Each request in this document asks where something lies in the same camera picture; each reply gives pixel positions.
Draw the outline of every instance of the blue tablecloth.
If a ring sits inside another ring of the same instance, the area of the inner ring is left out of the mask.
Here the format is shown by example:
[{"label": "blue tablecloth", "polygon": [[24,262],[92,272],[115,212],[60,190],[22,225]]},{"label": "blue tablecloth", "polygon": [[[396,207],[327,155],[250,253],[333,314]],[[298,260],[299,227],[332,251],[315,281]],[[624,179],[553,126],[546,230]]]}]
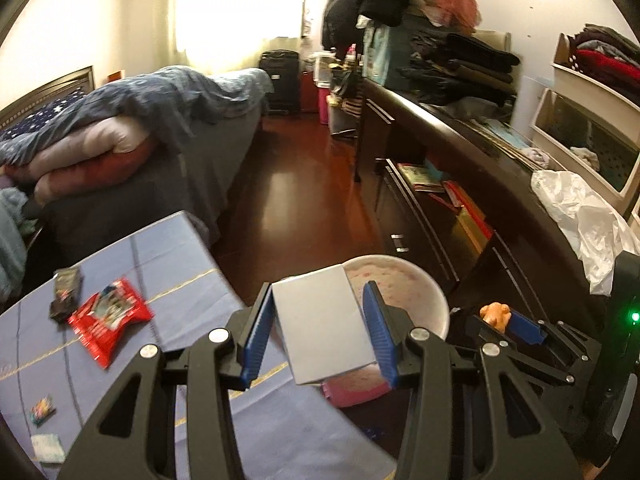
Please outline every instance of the blue tablecloth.
[{"label": "blue tablecloth", "polygon": [[[82,300],[126,276],[155,313],[128,329],[108,370],[101,369],[68,327],[49,319],[52,281],[0,316],[0,412],[34,456],[32,434],[54,433],[69,450],[80,428],[135,352],[149,342],[165,351],[225,326],[241,301],[184,213],[124,238],[80,263]],[[28,417],[51,395],[57,412],[40,428]],[[251,390],[230,393],[238,447],[248,479],[385,480],[394,460],[310,386],[296,386],[280,348],[270,342]],[[176,462],[187,479],[185,396],[176,407]],[[48,478],[58,469],[39,468]]]}]

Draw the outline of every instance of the silver screw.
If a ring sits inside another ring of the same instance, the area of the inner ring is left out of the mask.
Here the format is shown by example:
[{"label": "silver screw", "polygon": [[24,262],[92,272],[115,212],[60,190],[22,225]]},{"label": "silver screw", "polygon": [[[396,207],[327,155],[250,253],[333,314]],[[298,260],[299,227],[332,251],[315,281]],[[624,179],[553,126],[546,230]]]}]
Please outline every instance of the silver screw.
[{"label": "silver screw", "polygon": [[500,355],[500,347],[494,343],[487,343],[482,347],[482,353],[489,357],[498,357]]},{"label": "silver screw", "polygon": [[212,343],[223,343],[229,339],[229,332],[224,328],[217,328],[209,332],[209,341]]},{"label": "silver screw", "polygon": [[145,359],[151,359],[158,353],[158,347],[156,345],[144,345],[140,349],[140,355]]},{"label": "silver screw", "polygon": [[429,338],[429,331],[425,328],[414,328],[411,330],[410,334],[411,339],[415,341],[427,341]]}]

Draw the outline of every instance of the orange toy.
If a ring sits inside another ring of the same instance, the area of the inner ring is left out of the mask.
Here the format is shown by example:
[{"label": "orange toy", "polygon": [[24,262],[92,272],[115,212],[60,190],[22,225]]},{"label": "orange toy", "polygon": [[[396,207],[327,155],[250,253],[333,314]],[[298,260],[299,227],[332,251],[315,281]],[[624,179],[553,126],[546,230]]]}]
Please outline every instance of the orange toy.
[{"label": "orange toy", "polygon": [[485,323],[504,334],[511,319],[511,309],[509,305],[492,303],[480,309],[480,317]]}]

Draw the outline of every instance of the bed headboard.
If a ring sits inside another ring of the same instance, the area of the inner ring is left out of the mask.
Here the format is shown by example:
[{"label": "bed headboard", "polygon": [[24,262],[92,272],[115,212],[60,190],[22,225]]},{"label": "bed headboard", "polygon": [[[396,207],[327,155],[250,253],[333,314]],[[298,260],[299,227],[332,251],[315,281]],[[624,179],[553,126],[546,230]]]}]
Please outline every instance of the bed headboard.
[{"label": "bed headboard", "polygon": [[0,130],[4,130],[15,121],[19,121],[30,110],[41,108],[54,99],[64,97],[80,87],[86,93],[94,90],[93,67],[89,66],[76,70],[71,74],[63,75],[8,105],[4,110],[0,111]]}]

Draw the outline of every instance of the dark line on tablecloth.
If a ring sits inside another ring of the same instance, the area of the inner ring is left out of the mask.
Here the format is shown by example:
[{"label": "dark line on tablecloth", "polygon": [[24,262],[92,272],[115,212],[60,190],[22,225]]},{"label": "dark line on tablecloth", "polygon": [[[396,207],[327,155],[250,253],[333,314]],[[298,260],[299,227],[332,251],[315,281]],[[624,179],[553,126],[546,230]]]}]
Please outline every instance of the dark line on tablecloth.
[{"label": "dark line on tablecloth", "polygon": [[24,399],[22,398],[22,383],[20,382],[20,314],[22,313],[22,303],[18,302],[18,329],[15,333],[15,365],[18,369],[16,378],[18,379],[18,396],[20,397],[20,406],[22,408],[22,416],[24,417],[24,423],[27,426],[27,433],[29,433],[29,439],[31,439],[31,425],[27,419],[27,410],[24,407]]},{"label": "dark line on tablecloth", "polygon": [[[144,277],[142,275],[142,269],[140,268],[140,257],[138,256],[138,247],[136,245],[136,241],[133,236],[129,237],[131,243],[131,253],[133,254],[133,266],[136,269],[136,276],[138,277],[138,284],[140,285],[140,292],[142,293],[142,297],[145,301],[148,301],[149,295],[146,293],[146,284]],[[151,333],[156,340],[156,344],[162,348],[162,340],[160,339],[160,335],[158,333],[158,327],[156,326],[156,320],[151,319],[149,321],[149,326],[151,328]]]},{"label": "dark line on tablecloth", "polygon": [[[66,345],[66,330],[62,331],[62,342]],[[69,354],[68,347],[63,348],[65,356],[65,370],[66,370],[66,382],[69,385],[69,391],[71,392],[71,400],[73,401],[74,408],[76,409],[76,415],[78,416],[78,422],[80,422],[80,429],[84,426],[84,420],[82,420],[82,413],[80,412],[80,404],[78,403],[78,396],[76,396],[76,389],[74,388],[74,382],[71,380],[71,368],[69,366]]]}]

